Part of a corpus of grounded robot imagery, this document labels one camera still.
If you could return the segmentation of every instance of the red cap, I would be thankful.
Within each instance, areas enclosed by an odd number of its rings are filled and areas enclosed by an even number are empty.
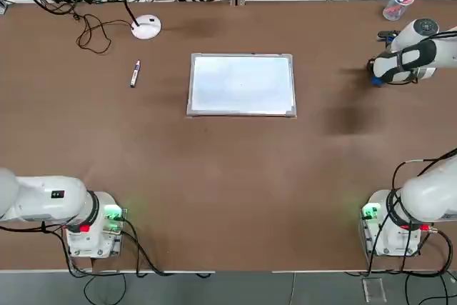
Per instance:
[[[90,227],[89,225],[81,225],[81,226],[79,227],[79,231],[80,231],[80,232],[89,232],[89,229],[90,229],[90,228],[91,228],[91,227]]]

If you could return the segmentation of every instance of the small black object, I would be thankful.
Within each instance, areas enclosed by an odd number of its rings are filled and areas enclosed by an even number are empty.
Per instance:
[[[60,190],[60,191],[52,191],[51,192],[51,199],[60,199],[65,197],[65,191]]]

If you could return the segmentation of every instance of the gray floor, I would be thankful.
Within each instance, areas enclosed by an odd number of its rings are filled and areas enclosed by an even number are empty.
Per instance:
[[[125,305],[288,305],[293,274],[219,272],[209,279],[194,275],[160,277],[148,275],[137,279],[127,275],[127,292],[120,304]],[[387,304],[406,304],[405,276],[382,276]],[[457,284],[445,276],[449,294],[457,294]],[[73,279],[67,273],[0,274],[0,305],[84,305],[83,295],[88,279]],[[443,296],[439,278],[409,282],[410,304],[417,305],[427,296]],[[120,296],[120,276],[97,278],[88,288],[97,305],[112,304]],[[342,273],[297,274],[292,304],[366,304],[361,280]],[[424,305],[445,304],[443,299]],[[457,304],[457,298],[449,304]]]

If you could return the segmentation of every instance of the black cable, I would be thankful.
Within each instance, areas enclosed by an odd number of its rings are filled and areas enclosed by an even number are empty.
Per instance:
[[[95,26],[92,26],[89,22],[89,18],[94,18],[99,23]],[[84,30],[81,33],[81,35],[79,35],[78,38],[76,38],[76,44],[78,45],[79,48],[92,51],[93,53],[98,54],[98,55],[104,54],[111,46],[111,39],[108,37],[108,35],[106,35],[105,28],[104,28],[105,26],[107,26],[107,25],[128,25],[131,27],[130,23],[127,21],[124,21],[123,19],[116,19],[114,21],[102,22],[98,17],[94,16],[93,14],[84,14],[82,16],[76,14],[75,19],[78,21],[83,19],[84,25],[85,25]],[[108,44],[106,45],[105,49],[102,49],[100,51],[97,51],[97,50],[94,50],[94,49],[88,47],[89,43],[92,40],[92,31],[94,31],[98,28],[101,29],[101,32],[103,33],[103,35],[105,37],[105,40],[108,41]],[[83,41],[83,38],[86,37],[86,35],[89,35],[89,37],[87,40]]]
[[[9,0],[0,0],[0,1],[4,1],[5,3],[8,3],[8,4],[15,4],[14,1],[9,1]]]
[[[447,273],[448,273],[449,275],[451,275],[451,277],[455,280],[454,275],[452,275],[449,271],[447,271]],[[407,277],[406,277],[406,280],[405,280],[405,292],[408,291],[408,285],[407,285],[407,283],[408,283],[408,278],[409,278],[409,276],[407,276]],[[434,300],[434,299],[445,299],[445,300],[446,300],[446,305],[448,305],[448,304],[449,304],[449,299],[451,299],[451,298],[456,298],[456,297],[457,297],[457,294],[454,294],[454,295],[452,295],[452,296],[450,296],[450,295],[448,294],[448,288],[447,288],[447,286],[446,286],[446,282],[444,281],[443,276],[440,275],[440,278],[441,278],[441,282],[443,283],[443,288],[444,288],[444,294],[445,294],[445,296],[430,296],[430,297],[428,297],[428,298],[422,299],[422,300],[419,302],[418,305],[422,305],[422,304],[425,303],[426,301]],[[408,294],[407,294],[407,293],[405,293],[405,298],[406,298],[406,303],[407,303],[407,305],[410,305],[409,299],[408,299]]]
[[[444,238],[444,240],[446,241],[447,245],[448,245],[448,258],[446,259],[446,262],[445,264],[441,267],[441,269],[439,271],[436,271],[434,273],[429,273],[429,274],[422,274],[422,273],[416,273],[414,271],[403,271],[403,273],[405,274],[408,274],[408,275],[411,275],[411,276],[417,276],[419,278],[434,278],[436,276],[440,276],[440,275],[443,275],[444,273],[446,273],[449,268],[451,267],[451,263],[452,263],[452,259],[453,259],[453,245],[452,245],[452,241],[451,239],[449,238],[448,235],[446,235],[444,232],[442,232],[441,230],[437,230],[436,232],[438,235],[440,235],[441,237]]]
[[[429,39],[451,39],[453,37],[457,37],[457,31],[456,30],[442,31],[442,32],[438,32],[436,34],[427,36],[421,42],[428,41]]]
[[[408,297],[408,281],[411,275],[406,276],[405,278],[405,286],[404,286],[404,293],[405,293],[405,300],[406,300],[406,305],[410,305],[409,302],[409,297]]]
[[[400,268],[399,273],[403,273],[403,270],[405,269],[406,256],[408,254],[408,249],[409,249],[409,241],[411,240],[411,225],[412,225],[412,222],[409,221],[409,224],[408,224],[408,239],[406,240],[406,247],[405,247],[405,251],[403,253],[403,261],[401,262],[401,268]]]
[[[126,281],[126,276],[125,274],[117,274],[117,275],[121,275],[122,276],[122,279],[124,280],[124,291],[122,292],[122,295],[121,297],[119,298],[118,301],[112,303],[112,304],[104,304],[104,305],[117,305],[119,304],[122,299],[124,299],[125,295],[126,295],[126,292],[127,292],[127,281]],[[89,281],[87,281],[86,285],[84,286],[84,290],[83,290],[83,293],[84,293],[84,297],[86,298],[86,300],[92,304],[92,305],[98,305],[96,303],[94,303],[92,300],[90,300],[90,298],[87,296],[87,287],[89,287],[89,285],[91,284],[91,282],[96,278],[96,276],[93,276]]]
[[[139,249],[139,251],[141,252],[141,255],[143,255],[143,257],[146,259],[146,261],[148,262],[148,265],[149,265],[149,268],[152,269],[152,271],[156,274],[158,274],[159,276],[172,276],[172,275],[175,275],[175,273],[166,273],[164,271],[160,271],[156,268],[156,266],[154,266],[154,264],[151,262],[148,254],[145,252],[144,248],[140,245],[140,243],[138,242],[138,240],[135,239],[135,237],[133,237],[132,235],[130,235],[128,232],[126,231],[122,231],[121,232],[123,236],[126,236],[128,237],[130,240],[132,240],[137,248]]]
[[[127,0],[124,0],[124,6],[125,6],[127,12],[129,13],[130,17],[134,20],[135,25],[136,25],[136,26],[140,26],[140,24],[138,24],[138,21],[136,20],[136,18],[135,18],[135,16],[134,16],[134,14],[131,13],[130,8],[129,8],[129,5],[127,4]]]
[[[136,233],[134,225],[130,221],[125,219],[125,218],[124,218],[124,221],[130,226],[130,229],[134,233],[135,241],[139,242],[138,234]],[[135,275],[137,277],[139,277],[139,278],[144,278],[146,275],[148,275],[147,273],[140,274],[140,247],[139,247],[139,243],[136,245],[136,270],[135,270]]]
[[[59,226],[59,224],[51,224],[51,225],[45,225],[45,228],[52,228],[54,226]],[[29,228],[29,229],[11,229],[11,228],[6,228],[5,226],[0,226],[0,230],[4,231],[9,231],[9,232],[41,232],[42,226],[38,226],[35,228]]]
[[[200,279],[207,279],[207,278],[211,278],[211,273],[207,273],[207,274],[201,274],[201,273],[196,273],[195,275],[197,275]]]

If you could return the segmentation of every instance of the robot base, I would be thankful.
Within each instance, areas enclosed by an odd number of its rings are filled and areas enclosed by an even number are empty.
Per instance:
[[[379,227],[388,215],[386,197],[389,192],[387,189],[377,191],[362,208],[362,217],[372,217],[372,219],[361,219],[360,223],[362,244],[367,256],[371,255],[378,235],[380,236],[376,242],[376,255],[403,256],[405,254],[408,230],[402,229],[394,224],[391,219],[387,219],[381,233],[379,232]],[[407,256],[413,256],[417,252],[420,240],[421,230],[411,231]]]
[[[89,231],[74,233],[66,230],[66,240],[72,257],[102,259],[119,254],[123,211],[113,197],[105,192],[95,192],[99,199],[99,214]]]

